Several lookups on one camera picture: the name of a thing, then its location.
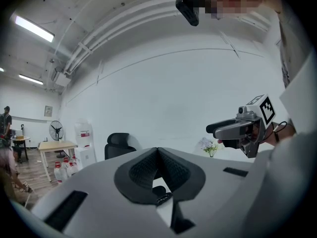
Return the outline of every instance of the framed picture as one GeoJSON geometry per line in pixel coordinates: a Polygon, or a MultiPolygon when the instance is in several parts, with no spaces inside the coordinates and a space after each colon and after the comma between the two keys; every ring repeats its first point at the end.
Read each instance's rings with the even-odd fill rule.
{"type": "Polygon", "coordinates": [[[45,117],[52,117],[53,107],[45,106],[44,116],[45,117]]]}

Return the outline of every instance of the wooden floor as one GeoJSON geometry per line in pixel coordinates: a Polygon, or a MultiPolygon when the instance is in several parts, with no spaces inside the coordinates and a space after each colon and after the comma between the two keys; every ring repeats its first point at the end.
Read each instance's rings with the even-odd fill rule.
{"type": "MultiPolygon", "coordinates": [[[[29,201],[27,203],[27,208],[31,209],[33,205],[37,202],[39,198],[48,193],[51,189],[57,186],[57,180],[54,176],[55,161],[63,161],[63,158],[57,158],[58,153],[51,152],[46,153],[46,160],[48,162],[48,171],[52,179],[49,182],[45,170],[42,164],[41,155],[37,149],[27,150],[29,161],[26,161],[24,151],[22,151],[22,164],[18,164],[16,167],[20,172],[18,178],[22,183],[25,181],[30,185],[35,193],[31,193],[29,201]]],[[[20,192],[17,188],[14,189],[17,200],[23,205],[28,198],[28,193],[20,192]]]]}

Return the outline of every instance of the cable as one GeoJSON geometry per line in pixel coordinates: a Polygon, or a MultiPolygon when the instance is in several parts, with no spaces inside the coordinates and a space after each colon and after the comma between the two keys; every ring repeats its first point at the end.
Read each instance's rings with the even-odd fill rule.
{"type": "Polygon", "coordinates": [[[263,142],[263,141],[266,141],[273,133],[277,134],[277,133],[279,133],[280,131],[282,131],[283,129],[285,129],[286,126],[287,126],[287,124],[288,124],[287,121],[283,121],[283,122],[279,123],[279,124],[277,125],[277,127],[276,127],[265,139],[262,140],[262,142],[263,142]],[[280,127],[281,124],[283,124],[283,123],[285,124],[285,126],[284,126],[282,129],[280,129],[279,131],[276,131],[277,128],[280,127]]]}

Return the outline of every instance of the fluorescent light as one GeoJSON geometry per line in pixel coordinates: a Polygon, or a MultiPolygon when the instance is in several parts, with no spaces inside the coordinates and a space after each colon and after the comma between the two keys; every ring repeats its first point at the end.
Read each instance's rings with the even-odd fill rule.
{"type": "Polygon", "coordinates": [[[38,81],[38,80],[35,80],[35,79],[33,79],[33,78],[30,78],[30,77],[26,77],[26,76],[23,76],[23,75],[19,75],[19,77],[20,78],[24,78],[24,79],[26,79],[26,80],[30,80],[30,81],[32,81],[32,82],[34,82],[34,83],[38,83],[38,84],[40,84],[40,85],[43,85],[43,82],[40,82],[40,81],[38,81]]]}
{"type": "Polygon", "coordinates": [[[43,39],[49,42],[52,42],[54,38],[53,34],[49,33],[48,31],[45,31],[41,27],[38,27],[37,25],[19,16],[15,18],[15,24],[24,27],[25,29],[31,31],[32,33],[37,34],[38,36],[42,37],[43,39]]]}

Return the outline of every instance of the person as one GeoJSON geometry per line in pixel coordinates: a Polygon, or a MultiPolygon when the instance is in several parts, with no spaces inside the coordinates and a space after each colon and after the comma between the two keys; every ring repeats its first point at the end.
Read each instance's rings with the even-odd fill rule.
{"type": "MultiPolygon", "coordinates": [[[[310,51],[313,48],[299,19],[291,7],[284,0],[203,0],[205,6],[217,9],[217,17],[231,16],[237,13],[247,13],[264,4],[272,8],[278,15],[281,32],[280,57],[282,76],[285,87],[294,79],[310,51]]],[[[272,126],[267,128],[267,135],[273,131],[272,126]]],[[[257,136],[258,128],[254,126],[253,136],[257,136]]],[[[264,142],[275,146],[278,141],[291,137],[296,133],[291,121],[277,133],[271,134],[264,142]]]]}
{"type": "Polygon", "coordinates": [[[4,108],[4,113],[1,115],[0,119],[0,134],[3,134],[5,138],[7,138],[7,140],[10,140],[11,137],[11,125],[12,125],[12,117],[10,116],[10,107],[6,106],[4,108]]]}
{"type": "Polygon", "coordinates": [[[14,152],[13,149],[8,146],[6,140],[2,138],[0,138],[0,140],[0,181],[4,185],[7,196],[17,201],[11,182],[14,182],[20,189],[27,192],[31,192],[31,190],[25,186],[17,176],[18,172],[16,170],[15,161],[18,159],[18,153],[14,152]]]}

